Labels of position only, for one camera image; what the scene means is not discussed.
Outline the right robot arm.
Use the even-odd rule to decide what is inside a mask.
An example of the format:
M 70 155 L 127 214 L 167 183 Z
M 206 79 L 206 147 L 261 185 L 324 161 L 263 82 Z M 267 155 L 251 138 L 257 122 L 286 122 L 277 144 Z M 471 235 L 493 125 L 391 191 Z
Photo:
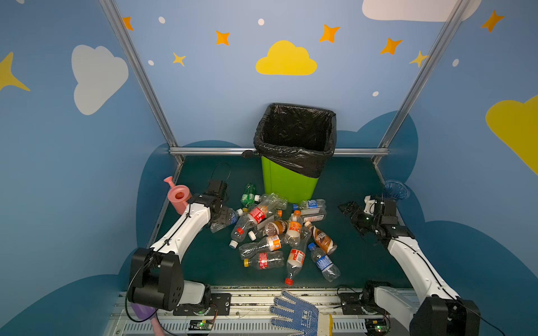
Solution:
M 371 232 L 378 238 L 399 263 L 418 300 L 409 300 L 387 282 L 367 281 L 360 307 L 386 313 L 410 335 L 478 335 L 479 308 L 462 299 L 434 269 L 415 235 L 399 223 L 396 202 L 378 197 L 366 197 L 364 202 L 364 206 L 346 202 L 338 208 L 361 235 Z

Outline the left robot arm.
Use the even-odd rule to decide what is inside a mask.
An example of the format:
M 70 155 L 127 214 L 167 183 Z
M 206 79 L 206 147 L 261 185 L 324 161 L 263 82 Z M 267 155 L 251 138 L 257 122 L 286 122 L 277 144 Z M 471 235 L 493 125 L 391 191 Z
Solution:
M 205 284 L 184 279 L 182 259 L 197 234 L 227 209 L 221 196 L 197 194 L 192 197 L 181 218 L 161 239 L 148 249 L 139 248 L 134 252 L 128 302 L 164 311 L 207 312 L 210 289 Z

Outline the green bin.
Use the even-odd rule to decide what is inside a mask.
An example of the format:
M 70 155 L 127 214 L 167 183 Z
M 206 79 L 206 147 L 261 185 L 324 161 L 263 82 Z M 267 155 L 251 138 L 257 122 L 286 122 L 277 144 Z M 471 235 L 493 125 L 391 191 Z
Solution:
M 267 194 L 275 193 L 295 204 L 312 198 L 318 179 L 293 172 L 265 157 L 261 164 Z

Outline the black bin liner bag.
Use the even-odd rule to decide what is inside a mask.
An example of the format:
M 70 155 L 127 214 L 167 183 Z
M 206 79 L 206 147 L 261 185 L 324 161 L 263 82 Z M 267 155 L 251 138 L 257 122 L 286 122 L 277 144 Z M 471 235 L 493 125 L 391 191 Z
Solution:
M 336 143 L 336 114 L 297 104 L 269 104 L 254 134 L 259 155 L 312 179 L 320 177 Z

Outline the Coca-Cola bottle red label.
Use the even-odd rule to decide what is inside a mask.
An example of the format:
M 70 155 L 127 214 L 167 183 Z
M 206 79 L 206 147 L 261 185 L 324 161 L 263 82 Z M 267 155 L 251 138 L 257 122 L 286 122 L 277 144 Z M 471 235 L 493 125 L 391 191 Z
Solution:
M 231 241 L 229 246 L 232 249 L 236 249 L 239 243 L 245 240 L 246 234 L 254 226 L 260 224 L 268 215 L 268 212 L 274 210 L 275 208 L 271 204 L 270 200 L 265 200 L 264 202 L 256 205 L 250 212 L 246 215 L 243 215 L 238 222 L 236 223 L 232 233 Z

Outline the purple ribbed vase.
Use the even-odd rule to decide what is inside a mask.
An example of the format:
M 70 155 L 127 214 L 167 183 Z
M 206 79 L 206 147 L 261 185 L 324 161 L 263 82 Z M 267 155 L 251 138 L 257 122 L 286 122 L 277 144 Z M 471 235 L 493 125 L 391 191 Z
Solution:
M 387 180 L 383 186 L 382 198 L 395 202 L 406 200 L 410 197 L 409 187 L 398 180 Z

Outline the clear bottle blue label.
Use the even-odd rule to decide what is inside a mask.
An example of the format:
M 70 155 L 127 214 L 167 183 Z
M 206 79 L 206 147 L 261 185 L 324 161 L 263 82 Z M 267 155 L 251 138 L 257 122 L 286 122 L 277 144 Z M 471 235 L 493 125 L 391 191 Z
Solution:
M 294 211 L 296 210 L 307 210 L 307 209 L 318 209 L 326 207 L 326 201 L 323 199 L 316 200 L 304 200 L 300 203 L 293 204 Z

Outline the crushed green bottle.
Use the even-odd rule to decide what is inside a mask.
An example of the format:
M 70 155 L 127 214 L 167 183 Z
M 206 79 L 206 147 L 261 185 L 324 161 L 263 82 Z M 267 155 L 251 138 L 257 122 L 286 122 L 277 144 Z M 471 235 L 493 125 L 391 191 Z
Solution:
M 241 196 L 241 204 L 243 207 L 248 208 L 253 203 L 255 203 L 255 196 L 256 196 L 256 185 L 253 183 L 248 183 L 245 186 L 245 190 Z

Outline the clear bottle grey label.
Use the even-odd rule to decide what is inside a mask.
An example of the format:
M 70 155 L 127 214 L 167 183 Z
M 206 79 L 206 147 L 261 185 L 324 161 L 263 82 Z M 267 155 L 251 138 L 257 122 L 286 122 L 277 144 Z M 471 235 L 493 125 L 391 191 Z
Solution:
M 302 209 L 301 217 L 303 222 L 310 221 L 311 223 L 323 221 L 326 218 L 326 209 L 324 207 L 312 208 L 312 209 Z

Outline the amber tea bottle white cap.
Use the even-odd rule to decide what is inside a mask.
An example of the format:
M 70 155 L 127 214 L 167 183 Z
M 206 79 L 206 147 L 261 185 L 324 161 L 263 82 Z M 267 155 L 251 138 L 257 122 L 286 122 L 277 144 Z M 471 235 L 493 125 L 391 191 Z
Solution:
M 314 239 L 316 245 L 318 245 L 319 248 L 321 248 L 327 255 L 331 255 L 338 248 L 332 238 L 330 238 L 324 231 L 313 225 L 310 221 L 306 221 L 304 226 L 311 232 L 312 238 Z

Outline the pink watering can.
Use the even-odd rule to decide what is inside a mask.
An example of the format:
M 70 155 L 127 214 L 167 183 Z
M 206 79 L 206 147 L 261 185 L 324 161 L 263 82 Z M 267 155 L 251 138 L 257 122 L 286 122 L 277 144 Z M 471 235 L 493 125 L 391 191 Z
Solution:
M 191 198 L 190 189 L 185 185 L 175 185 L 172 181 L 172 176 L 168 176 L 168 178 L 164 179 L 164 182 L 170 186 L 168 200 L 177 213 L 182 215 L 188 206 L 187 201 Z

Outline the clear bottle white cap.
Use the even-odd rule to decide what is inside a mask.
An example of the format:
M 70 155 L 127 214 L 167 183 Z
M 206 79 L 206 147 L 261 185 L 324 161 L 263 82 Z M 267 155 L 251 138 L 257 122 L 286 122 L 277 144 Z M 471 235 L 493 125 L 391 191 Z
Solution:
M 261 202 L 264 202 L 265 200 L 270 200 L 273 207 L 278 210 L 287 209 L 287 205 L 288 205 L 287 199 L 282 198 L 277 194 L 271 193 L 271 194 L 262 194 L 262 195 L 254 196 L 255 203 L 261 203 Z

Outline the brown tea bottle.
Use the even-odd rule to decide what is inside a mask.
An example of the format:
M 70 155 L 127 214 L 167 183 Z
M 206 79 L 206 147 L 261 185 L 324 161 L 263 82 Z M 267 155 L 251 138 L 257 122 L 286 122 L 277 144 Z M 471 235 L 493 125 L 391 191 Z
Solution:
M 256 241 L 264 236 L 274 236 L 284 234 L 287 230 L 288 222 L 282 219 L 275 219 L 273 221 L 264 221 L 264 225 L 260 228 L 253 228 L 248 232 L 248 237 L 252 241 Z

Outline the clear bottle orange label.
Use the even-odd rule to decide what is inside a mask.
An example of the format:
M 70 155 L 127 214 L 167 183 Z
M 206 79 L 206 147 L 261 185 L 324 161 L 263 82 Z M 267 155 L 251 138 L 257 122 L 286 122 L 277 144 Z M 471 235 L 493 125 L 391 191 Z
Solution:
M 247 243 L 239 247 L 240 258 L 249 259 L 258 253 L 267 253 L 281 249 L 282 241 L 278 235 L 263 238 L 260 242 Z

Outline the orange label bottle orange cap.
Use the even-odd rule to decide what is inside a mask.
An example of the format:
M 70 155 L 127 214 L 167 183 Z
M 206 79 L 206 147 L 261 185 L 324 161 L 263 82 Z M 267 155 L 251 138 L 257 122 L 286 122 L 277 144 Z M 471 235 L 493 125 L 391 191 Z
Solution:
M 301 230 L 303 219 L 301 212 L 296 210 L 287 221 L 287 232 L 284 236 L 284 243 L 290 246 L 297 246 L 301 241 Z

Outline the Pepsi bottle blue cap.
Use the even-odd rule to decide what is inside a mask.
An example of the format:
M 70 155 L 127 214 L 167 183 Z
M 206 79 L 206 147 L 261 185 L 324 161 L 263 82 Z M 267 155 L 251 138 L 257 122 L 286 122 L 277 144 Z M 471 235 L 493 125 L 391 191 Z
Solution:
M 329 282 L 332 282 L 340 277 L 339 268 L 332 262 L 330 257 L 317 246 L 315 243 L 308 245 L 310 251 L 310 257 L 316 264 L 322 276 Z

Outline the Coke bottle yellow cap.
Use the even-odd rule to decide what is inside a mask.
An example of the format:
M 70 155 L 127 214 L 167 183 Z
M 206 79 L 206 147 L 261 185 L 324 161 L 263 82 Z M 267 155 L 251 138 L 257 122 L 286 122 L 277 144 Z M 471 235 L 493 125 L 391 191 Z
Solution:
M 243 260 L 244 267 L 255 267 L 258 270 L 281 268 L 284 266 L 284 254 L 281 251 L 258 253 Z

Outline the tall bottle red cap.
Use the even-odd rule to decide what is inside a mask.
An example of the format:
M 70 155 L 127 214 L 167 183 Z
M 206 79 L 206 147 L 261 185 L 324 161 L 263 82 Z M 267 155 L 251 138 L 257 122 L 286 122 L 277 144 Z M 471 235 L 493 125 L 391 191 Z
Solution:
M 294 285 L 295 278 L 303 268 L 306 259 L 305 252 L 311 238 L 311 231 L 308 228 L 302 228 L 300 238 L 300 242 L 291 249 L 287 259 L 287 278 L 284 282 L 288 286 Z

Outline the blue dotted work glove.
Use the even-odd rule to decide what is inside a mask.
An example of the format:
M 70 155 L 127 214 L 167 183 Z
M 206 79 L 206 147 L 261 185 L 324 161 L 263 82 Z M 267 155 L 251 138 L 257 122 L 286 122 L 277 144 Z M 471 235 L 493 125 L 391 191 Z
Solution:
M 274 298 L 270 313 L 274 315 L 270 324 L 289 330 L 290 335 L 333 335 L 332 315 L 320 313 L 315 305 L 288 291 Z

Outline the purple toy shovel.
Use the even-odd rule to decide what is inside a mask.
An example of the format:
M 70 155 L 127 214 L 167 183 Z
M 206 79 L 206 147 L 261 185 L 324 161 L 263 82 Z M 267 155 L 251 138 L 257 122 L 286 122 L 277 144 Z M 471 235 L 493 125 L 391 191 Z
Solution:
M 164 336 L 164 330 L 158 321 L 157 309 L 131 303 L 131 308 L 139 320 L 150 320 L 155 336 Z

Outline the right aluminium post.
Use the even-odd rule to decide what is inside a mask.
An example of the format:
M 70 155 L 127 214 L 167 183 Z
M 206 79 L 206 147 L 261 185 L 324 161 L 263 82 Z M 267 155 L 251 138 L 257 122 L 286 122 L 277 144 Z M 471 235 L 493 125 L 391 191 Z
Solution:
M 415 81 L 413 81 L 405 100 L 403 101 L 399 110 L 396 112 L 395 117 L 381 139 L 381 142 L 378 145 L 377 153 L 372 157 L 372 162 L 376 167 L 382 160 L 383 156 L 389 155 L 390 144 L 402 127 L 403 122 L 406 120 L 408 114 L 411 112 L 414 103 L 416 103 L 416 100 L 425 87 L 428 79 L 432 75 L 437 63 L 442 58 L 444 51 L 447 49 L 451 40 L 455 36 L 459 26 L 464 21 L 463 17 L 465 11 L 471 2 L 471 0 L 459 0 L 455 2 L 450 15 L 448 16 L 444 26 L 437 36 L 437 39 L 430 49 L 429 57 L 425 60 L 424 65 L 420 67 L 420 71 L 418 72 Z

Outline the aluminium post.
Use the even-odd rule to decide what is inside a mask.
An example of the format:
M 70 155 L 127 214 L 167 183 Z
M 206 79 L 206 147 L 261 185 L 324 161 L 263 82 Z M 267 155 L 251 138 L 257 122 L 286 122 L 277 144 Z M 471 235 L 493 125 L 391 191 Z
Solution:
M 403 122 L 406 120 L 408 114 L 411 112 L 414 103 L 416 103 L 416 100 L 425 87 L 428 79 L 432 75 L 437 63 L 442 58 L 444 51 L 447 49 L 451 40 L 455 36 L 459 26 L 464 21 L 463 17 L 465 11 L 471 2 L 471 0 L 459 0 L 455 2 L 450 15 L 448 16 L 444 26 L 437 36 L 437 39 L 430 49 L 429 57 L 425 60 L 424 65 L 420 67 L 420 71 L 418 72 L 415 81 L 413 81 L 405 100 L 403 101 L 399 110 L 396 112 L 395 117 L 381 139 L 381 142 L 378 145 L 377 153 L 372 157 L 372 162 L 376 167 L 382 160 L 383 156 L 389 155 L 390 144 L 402 127 Z
M 150 83 L 149 77 L 144 69 L 144 65 L 141 62 L 140 56 L 136 51 L 133 40 L 130 37 L 129 31 L 123 22 L 119 8 L 115 1 L 112 0 L 100 0 L 99 3 L 112 26 L 112 29 L 119 40 L 123 52 L 126 54 L 127 60 L 136 76 L 138 83 L 144 93 L 144 96 L 154 114 L 154 117 L 168 143 L 169 149 L 177 147 L 177 141 L 172 132 L 172 128 L 168 123 L 168 120 L 164 114 L 162 106 L 158 101 L 156 93 Z

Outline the aluminium back rail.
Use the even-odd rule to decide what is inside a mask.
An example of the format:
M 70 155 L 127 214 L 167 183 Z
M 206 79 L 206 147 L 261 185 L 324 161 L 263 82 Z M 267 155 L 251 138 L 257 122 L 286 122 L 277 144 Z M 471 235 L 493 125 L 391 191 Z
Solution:
M 171 147 L 171 155 L 218 155 L 218 156 L 258 156 L 255 148 L 224 148 L 224 147 Z M 337 148 L 334 157 L 374 157 L 388 156 L 389 150 L 386 148 Z

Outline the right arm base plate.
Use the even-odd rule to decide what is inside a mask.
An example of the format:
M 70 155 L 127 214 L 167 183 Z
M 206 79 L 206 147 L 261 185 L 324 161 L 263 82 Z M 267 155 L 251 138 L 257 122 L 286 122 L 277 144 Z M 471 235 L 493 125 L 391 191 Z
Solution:
M 363 302 L 361 293 L 339 293 L 340 308 L 344 315 L 384 315 L 385 311 L 371 302 Z

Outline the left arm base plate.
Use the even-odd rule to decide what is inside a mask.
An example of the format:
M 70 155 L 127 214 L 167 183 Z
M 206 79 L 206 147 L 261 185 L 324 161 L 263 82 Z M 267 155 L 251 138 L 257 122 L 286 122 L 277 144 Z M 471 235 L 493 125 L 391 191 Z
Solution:
M 179 305 L 172 313 L 174 316 L 228 316 L 231 310 L 230 293 L 212 293 L 205 296 L 200 304 Z

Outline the left aluminium post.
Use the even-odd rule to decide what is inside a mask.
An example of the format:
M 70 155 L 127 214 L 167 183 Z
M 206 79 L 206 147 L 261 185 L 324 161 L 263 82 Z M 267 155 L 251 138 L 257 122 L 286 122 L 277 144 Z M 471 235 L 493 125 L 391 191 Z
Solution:
M 130 37 L 129 31 L 123 22 L 119 8 L 115 1 L 112 0 L 100 0 L 99 3 L 112 26 L 112 29 L 119 40 L 123 52 L 126 54 L 127 60 L 136 76 L 138 83 L 144 93 L 144 96 L 154 114 L 154 117 L 168 143 L 169 149 L 177 147 L 177 141 L 172 132 L 172 128 L 168 123 L 168 120 L 164 114 L 162 106 L 158 101 L 156 93 L 150 83 L 149 77 L 144 69 L 144 65 L 141 62 L 140 56 L 136 51 L 133 40 Z

